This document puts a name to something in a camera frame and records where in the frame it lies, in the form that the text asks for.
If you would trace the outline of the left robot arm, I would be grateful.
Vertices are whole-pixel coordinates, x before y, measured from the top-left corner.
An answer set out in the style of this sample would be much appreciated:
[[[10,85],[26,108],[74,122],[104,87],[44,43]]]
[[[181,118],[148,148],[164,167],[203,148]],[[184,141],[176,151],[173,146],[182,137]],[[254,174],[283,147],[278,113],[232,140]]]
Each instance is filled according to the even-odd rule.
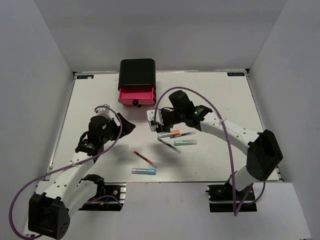
[[[88,130],[82,134],[72,160],[57,179],[41,194],[35,193],[28,204],[28,229],[60,240],[67,232],[72,216],[88,200],[105,196],[104,178],[88,174],[104,145],[130,134],[135,125],[118,114],[120,125],[106,112],[90,119]]]

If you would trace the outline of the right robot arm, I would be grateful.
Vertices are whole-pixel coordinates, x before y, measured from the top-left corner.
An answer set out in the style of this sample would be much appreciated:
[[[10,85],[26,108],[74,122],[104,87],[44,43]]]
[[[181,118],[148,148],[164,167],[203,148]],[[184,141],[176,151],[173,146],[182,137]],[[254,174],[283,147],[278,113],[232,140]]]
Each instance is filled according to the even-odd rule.
[[[182,90],[170,94],[169,100],[172,109],[147,111],[151,131],[169,132],[174,125],[184,123],[226,141],[246,155],[245,166],[235,172],[225,187],[229,198],[236,200],[249,185],[266,181],[282,161],[283,154],[272,131],[258,132],[224,120],[213,107],[195,106]]]

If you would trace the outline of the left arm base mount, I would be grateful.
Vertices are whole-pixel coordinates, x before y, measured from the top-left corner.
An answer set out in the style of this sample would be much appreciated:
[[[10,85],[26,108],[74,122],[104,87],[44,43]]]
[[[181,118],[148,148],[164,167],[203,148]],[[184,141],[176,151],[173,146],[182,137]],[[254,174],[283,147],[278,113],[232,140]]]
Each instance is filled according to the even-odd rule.
[[[126,183],[105,183],[102,196],[89,199],[79,211],[120,212],[126,198]]]

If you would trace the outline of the pink drawer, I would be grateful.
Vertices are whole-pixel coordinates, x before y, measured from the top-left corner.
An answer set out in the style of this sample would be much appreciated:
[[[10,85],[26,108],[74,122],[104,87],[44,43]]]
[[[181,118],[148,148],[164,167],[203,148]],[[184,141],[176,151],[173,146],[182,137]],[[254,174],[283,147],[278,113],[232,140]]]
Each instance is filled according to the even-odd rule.
[[[118,102],[126,107],[153,106],[156,90],[150,85],[123,86],[119,89]]]

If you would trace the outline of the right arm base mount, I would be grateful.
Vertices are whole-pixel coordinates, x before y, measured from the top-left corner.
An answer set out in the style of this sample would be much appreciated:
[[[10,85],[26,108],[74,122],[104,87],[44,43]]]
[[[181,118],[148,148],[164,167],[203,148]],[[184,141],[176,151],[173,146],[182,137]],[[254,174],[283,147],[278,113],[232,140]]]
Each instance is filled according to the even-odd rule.
[[[209,210],[211,213],[233,213],[232,190],[225,188],[224,184],[209,184],[205,191],[209,200]],[[255,192],[251,188],[246,200],[243,202],[239,212],[257,212],[256,203],[251,203],[256,199]]]

